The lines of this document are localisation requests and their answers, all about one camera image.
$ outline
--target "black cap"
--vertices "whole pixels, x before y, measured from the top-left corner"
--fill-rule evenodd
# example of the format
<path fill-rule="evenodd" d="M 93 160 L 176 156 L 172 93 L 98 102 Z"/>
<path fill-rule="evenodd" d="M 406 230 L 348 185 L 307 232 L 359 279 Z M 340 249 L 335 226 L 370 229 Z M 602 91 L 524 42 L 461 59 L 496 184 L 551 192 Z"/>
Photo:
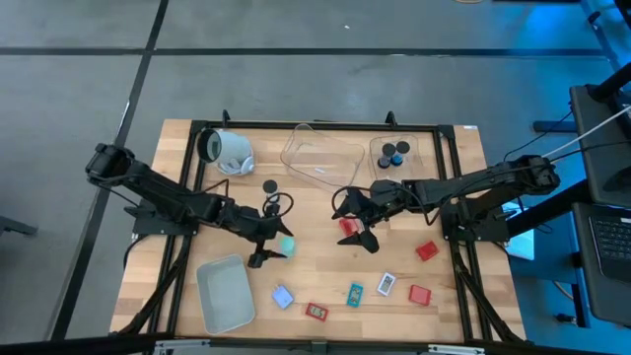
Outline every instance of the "black cap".
<path fill-rule="evenodd" d="M 400 141 L 396 143 L 396 151 L 405 154 L 410 151 L 410 144 L 405 141 Z"/>
<path fill-rule="evenodd" d="M 278 189 L 278 183 L 273 179 L 269 179 L 263 183 L 263 191 L 266 193 L 274 193 Z"/>
<path fill-rule="evenodd" d="M 391 157 L 396 153 L 396 147 L 392 143 L 385 143 L 382 147 L 382 153 L 387 157 Z"/>

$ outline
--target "red box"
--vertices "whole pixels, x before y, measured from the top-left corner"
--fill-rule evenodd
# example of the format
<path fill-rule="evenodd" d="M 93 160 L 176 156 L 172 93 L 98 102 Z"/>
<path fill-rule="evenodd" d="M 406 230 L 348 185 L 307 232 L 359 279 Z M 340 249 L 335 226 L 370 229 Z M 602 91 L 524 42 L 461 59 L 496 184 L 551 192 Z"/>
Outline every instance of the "red box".
<path fill-rule="evenodd" d="M 423 261 L 427 261 L 438 253 L 438 248 L 434 242 L 428 242 L 416 249 L 416 253 L 421 256 Z"/>
<path fill-rule="evenodd" d="M 315 318 L 316 320 L 326 320 L 326 316 L 328 316 L 328 309 L 318 306 L 309 302 L 307 305 L 307 310 L 305 311 L 305 315 Z"/>
<path fill-rule="evenodd" d="M 342 218 L 339 220 L 339 228 L 344 232 L 345 237 L 350 237 L 354 235 L 359 228 L 357 227 L 357 221 L 351 218 Z"/>
<path fill-rule="evenodd" d="M 424 289 L 421 286 L 416 286 L 416 285 L 412 285 L 412 287 L 410 287 L 409 299 L 412 302 L 415 302 L 423 306 L 429 306 L 431 296 L 432 296 L 432 291 L 428 289 Z"/>

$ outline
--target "concrete floor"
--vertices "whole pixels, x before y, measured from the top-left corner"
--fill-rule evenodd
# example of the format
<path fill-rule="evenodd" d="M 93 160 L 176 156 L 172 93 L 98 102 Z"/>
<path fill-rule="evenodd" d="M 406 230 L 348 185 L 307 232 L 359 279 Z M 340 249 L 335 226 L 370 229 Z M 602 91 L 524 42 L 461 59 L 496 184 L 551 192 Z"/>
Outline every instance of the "concrete floor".
<path fill-rule="evenodd" d="M 144 47 L 159 2 L 5 0 L 0 46 Z M 599 48 L 585 18 L 579 5 L 490 0 L 185 0 L 171 1 L 157 46 Z M 96 192 L 83 169 L 96 143 L 113 140 L 139 62 L 0 56 L 0 215 L 39 225 L 35 238 L 0 239 L 0 343 L 46 337 L 42 320 Z M 154 57 L 127 147 L 151 162 L 163 119 L 218 118 L 223 108 L 233 119 L 306 121 L 383 121 L 393 110 L 400 122 L 478 125 L 494 164 L 534 137 L 532 121 L 569 110 L 569 86 L 610 73 L 596 57 Z M 550 135 L 529 152 L 572 137 Z M 579 169 L 563 163 L 565 185 Z M 123 205 L 109 199 L 70 337 L 107 333 L 132 225 Z"/>

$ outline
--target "red block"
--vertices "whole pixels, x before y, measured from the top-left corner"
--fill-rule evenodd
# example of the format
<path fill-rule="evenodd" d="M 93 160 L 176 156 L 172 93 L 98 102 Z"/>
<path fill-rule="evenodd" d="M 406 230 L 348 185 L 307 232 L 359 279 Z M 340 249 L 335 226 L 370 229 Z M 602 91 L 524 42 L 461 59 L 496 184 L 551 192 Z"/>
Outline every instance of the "red block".
<path fill-rule="evenodd" d="M 416 285 L 412 285 L 412 287 L 410 287 L 409 299 L 412 302 L 415 302 L 423 306 L 429 306 L 431 296 L 432 296 L 432 291 L 428 289 L 424 289 L 421 286 L 416 286 Z"/>
<path fill-rule="evenodd" d="M 423 261 L 427 261 L 430 258 L 432 258 L 432 256 L 438 253 L 438 248 L 436 248 L 436 245 L 434 244 L 434 242 L 428 242 L 424 244 L 423 246 L 417 248 L 416 253 L 418 253 L 418 255 L 421 256 L 421 259 Z"/>
<path fill-rule="evenodd" d="M 339 220 L 339 227 L 344 232 L 345 237 L 350 237 L 355 234 L 355 232 L 359 231 L 357 227 L 357 222 L 355 219 L 351 218 L 342 218 Z"/>

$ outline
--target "wooden table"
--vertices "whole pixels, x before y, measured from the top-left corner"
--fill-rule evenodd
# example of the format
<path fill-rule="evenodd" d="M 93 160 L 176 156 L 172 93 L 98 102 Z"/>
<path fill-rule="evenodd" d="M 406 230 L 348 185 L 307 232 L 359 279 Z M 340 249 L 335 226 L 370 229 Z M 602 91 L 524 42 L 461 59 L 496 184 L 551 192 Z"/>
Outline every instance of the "wooden table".
<path fill-rule="evenodd" d="M 165 121 L 158 143 L 153 169 L 175 181 L 179 179 L 190 120 Z M 456 126 L 456 143 L 462 173 L 486 168 L 477 128 Z M 230 178 L 230 196 L 240 205 L 260 208 L 265 194 L 262 184 L 273 178 L 281 191 L 296 200 L 294 209 L 284 217 L 294 233 L 296 255 L 289 261 L 270 259 L 259 269 L 247 269 L 254 298 L 256 317 L 243 327 L 221 334 L 222 337 L 273 339 L 329 339 L 377 341 L 463 341 L 456 298 L 455 277 L 448 244 L 442 238 L 440 223 L 428 227 L 420 215 L 403 212 L 374 229 L 381 249 L 370 254 L 361 247 L 338 246 L 342 238 L 337 221 L 332 221 L 331 193 L 300 179 L 290 177 L 280 161 L 280 153 L 291 133 L 285 129 L 237 129 L 251 142 L 256 157 L 253 175 Z M 365 146 L 372 138 L 387 132 L 326 131 L 325 134 L 349 143 Z M 432 135 L 413 133 L 419 142 L 424 176 L 438 178 Z M 449 147 L 444 142 L 445 156 Z M 197 156 L 191 166 L 197 166 Z M 451 165 L 448 163 L 448 174 Z M 192 187 L 194 169 L 189 175 Z M 204 186 L 222 176 L 207 167 Z M 353 184 L 368 187 L 372 182 L 367 158 L 364 158 Z M 127 325 L 150 297 L 158 279 L 165 247 L 165 237 L 150 236 L 129 255 L 120 293 L 111 322 L 111 330 Z M 279 250 L 277 238 L 267 247 Z M 433 241 L 440 252 L 422 262 L 415 248 Z M 519 336 L 525 332 L 506 255 L 489 243 L 478 243 L 478 259 L 485 294 L 503 320 Z M 176 335 L 208 337 L 204 329 L 199 301 L 196 269 L 211 260 L 237 253 L 244 260 L 254 245 L 228 232 L 200 227 L 193 238 L 186 269 Z M 388 297 L 377 292 L 384 272 L 397 277 Z M 364 286 L 361 306 L 346 306 L 351 283 Z M 281 310 L 272 300 L 276 285 L 285 285 L 295 303 Z M 431 304 L 419 306 L 408 301 L 410 286 L 416 284 L 432 290 Z M 166 328 L 171 295 L 165 297 L 159 330 Z M 326 322 L 305 316 L 307 303 L 314 302 L 330 310 Z M 468 295 L 474 334 L 480 337 L 479 320 L 473 298 Z"/>

